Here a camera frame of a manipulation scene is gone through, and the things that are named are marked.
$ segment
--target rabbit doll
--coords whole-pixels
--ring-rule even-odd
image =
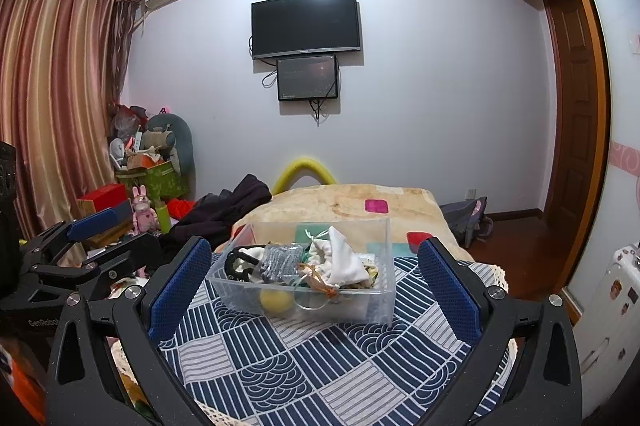
[[[133,228],[135,234],[153,233],[158,230],[158,216],[151,207],[151,201],[146,196],[144,185],[138,190],[133,187]]]

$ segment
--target door frame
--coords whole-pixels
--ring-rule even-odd
[[[593,0],[582,0],[584,12],[587,18],[589,29],[589,37],[593,45],[594,65],[596,69],[596,106],[597,106],[597,123],[594,129],[595,138],[595,157],[593,163],[593,172],[587,192],[587,200],[585,209],[578,225],[578,230],[574,237],[568,257],[562,268],[562,272],[556,281],[554,291],[559,293],[566,286],[574,273],[575,267],[582,256],[584,246],[586,245],[593,221],[598,210],[600,202],[600,194],[604,184],[604,174],[606,171],[607,159],[609,157],[609,130],[610,130],[610,87],[609,87],[609,66],[607,64],[607,55],[604,47],[604,39],[602,36],[602,28],[600,27],[600,19],[596,12]],[[554,162],[551,170],[551,179],[549,181],[549,192],[546,197],[545,216],[549,209],[550,193],[557,177],[560,132],[562,129],[562,85],[561,73],[559,68],[558,42],[554,30],[551,14],[548,4],[545,0],[546,16],[549,19],[552,44],[554,50],[554,61],[556,65],[556,92],[557,92],[557,116],[556,116],[556,144],[554,149]]]

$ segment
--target transparent storage bin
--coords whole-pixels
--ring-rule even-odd
[[[337,297],[329,300],[315,289],[236,281],[228,279],[225,274],[226,256],[235,247],[308,243],[305,229],[316,236],[329,226],[335,227],[346,237],[354,252],[375,256],[379,272],[372,289],[340,290]],[[396,301],[389,221],[247,224],[211,266],[207,279],[223,303],[233,310],[296,320],[388,325],[391,324]],[[282,310],[278,313],[265,310],[260,303],[261,300],[274,299],[281,303]]]

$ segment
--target small black monitor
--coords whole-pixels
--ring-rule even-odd
[[[251,13],[254,59],[362,50],[356,0],[265,0]]]
[[[277,65],[279,101],[338,97],[338,67],[335,55],[280,58]]]

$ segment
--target beige blanket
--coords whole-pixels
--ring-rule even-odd
[[[388,213],[367,211],[365,201],[372,199],[386,201]],[[370,203],[374,207],[380,204]],[[335,222],[386,217],[391,222],[393,243],[406,244],[408,232],[424,231],[438,237],[456,259],[473,262],[471,255],[458,246],[431,192],[420,188],[391,188],[375,184],[296,188],[276,195],[270,203],[236,222],[234,232],[250,222]]]

